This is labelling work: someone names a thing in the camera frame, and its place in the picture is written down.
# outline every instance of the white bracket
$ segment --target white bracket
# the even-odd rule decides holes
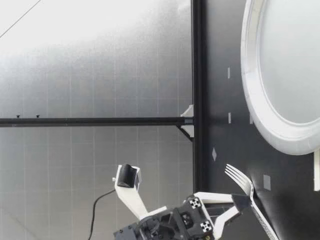
[[[314,163],[314,190],[320,191],[320,149],[313,153]]]
[[[132,168],[135,168],[137,171],[138,184],[137,184],[137,186],[134,186],[133,188],[129,188],[129,187],[118,186],[118,179],[119,179],[119,173],[120,173],[121,167],[122,167],[122,165],[119,165],[118,170],[116,172],[114,189],[115,189],[116,194],[119,197],[119,199],[128,207],[128,209],[130,209],[130,211],[139,220],[141,220],[144,216],[146,216],[148,214],[148,211],[147,211],[145,204],[142,201],[142,199],[138,193],[139,184],[142,181],[140,168],[136,167],[136,166],[132,166]]]
[[[185,110],[184,113],[182,113],[180,115],[180,117],[193,117],[193,116],[194,116],[194,105],[193,104],[189,105],[187,110]],[[182,125],[181,128],[189,134],[190,138],[195,137],[195,127],[193,125]]]

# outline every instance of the fork handle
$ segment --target fork handle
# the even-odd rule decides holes
[[[260,211],[260,209],[254,201],[251,202],[251,206],[256,218],[259,220],[260,224],[262,225],[265,233],[268,235],[270,240],[279,240],[275,231],[273,230],[273,228],[271,227],[271,225],[269,224],[269,222],[267,221],[267,219],[262,214],[262,212]]]

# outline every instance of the white square marker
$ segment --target white square marker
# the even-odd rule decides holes
[[[271,177],[269,175],[263,175],[263,188],[271,191]]]

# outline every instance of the tiled wall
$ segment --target tiled wall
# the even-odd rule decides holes
[[[118,164],[141,167],[148,210],[192,193],[192,144],[175,127],[0,129],[0,239],[87,239],[92,205],[113,188]],[[95,240],[135,222],[109,195],[97,205]]]
[[[177,116],[191,49],[189,0],[43,1],[1,38],[0,117]]]
[[[19,1],[12,16],[33,4]],[[189,0],[42,1],[0,52],[0,118],[175,117],[192,104]],[[176,127],[0,128],[0,240],[86,240],[122,163],[141,167],[148,210],[192,193],[192,144]],[[92,239],[134,221],[107,196]]]

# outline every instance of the vertical black pole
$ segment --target vertical black pole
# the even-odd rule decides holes
[[[191,0],[192,18],[192,79],[193,79],[193,107],[194,107],[194,141],[193,141],[193,190],[195,192],[207,189],[206,169],[204,163],[208,157],[208,141],[206,124],[206,87],[204,83],[205,54],[205,6],[202,0]]]

